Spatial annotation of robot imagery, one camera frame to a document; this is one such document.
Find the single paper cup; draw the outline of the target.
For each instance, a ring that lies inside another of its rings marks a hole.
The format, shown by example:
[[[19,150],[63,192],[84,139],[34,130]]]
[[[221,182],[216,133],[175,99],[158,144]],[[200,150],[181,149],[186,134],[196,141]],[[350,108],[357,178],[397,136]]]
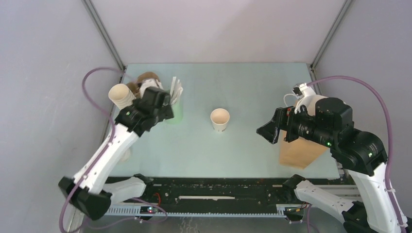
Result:
[[[224,132],[230,120],[230,113],[224,108],[214,109],[210,114],[212,127],[217,132]]]

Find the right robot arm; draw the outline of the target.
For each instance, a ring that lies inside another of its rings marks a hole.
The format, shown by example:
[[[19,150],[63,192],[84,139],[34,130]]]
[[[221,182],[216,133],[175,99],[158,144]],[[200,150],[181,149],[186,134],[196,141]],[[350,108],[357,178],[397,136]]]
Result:
[[[351,201],[316,187],[300,175],[283,183],[285,201],[314,204],[339,220],[348,233],[409,233],[412,220],[398,223],[385,187],[388,156],[382,141],[373,133],[354,128],[352,108],[338,98],[315,97],[314,115],[305,106],[279,107],[257,133],[275,144],[280,131],[285,142],[307,139],[329,148],[332,157],[347,169],[361,196]]]

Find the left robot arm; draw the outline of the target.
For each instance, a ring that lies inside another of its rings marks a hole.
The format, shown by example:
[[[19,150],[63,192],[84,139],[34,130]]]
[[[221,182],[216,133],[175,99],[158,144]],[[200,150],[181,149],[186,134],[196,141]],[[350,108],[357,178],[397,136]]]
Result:
[[[147,87],[141,98],[120,110],[105,139],[87,164],[72,178],[63,177],[58,186],[69,203],[91,220],[102,218],[112,204],[137,197],[153,198],[154,190],[141,177],[107,184],[106,180],[123,154],[157,123],[173,118],[169,93]]]

